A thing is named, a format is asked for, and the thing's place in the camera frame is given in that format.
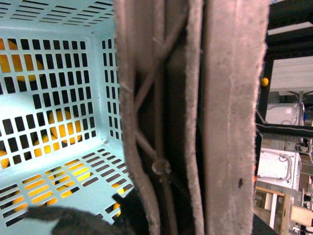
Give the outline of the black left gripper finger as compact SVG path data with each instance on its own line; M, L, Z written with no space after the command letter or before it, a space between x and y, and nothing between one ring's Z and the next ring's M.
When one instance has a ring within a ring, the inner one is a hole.
M121 214L110 224L98 215L70 207L29 207L25 218L57 221L52 235L145 235L147 218L136 189L126 196L116 193L112 199L120 205Z

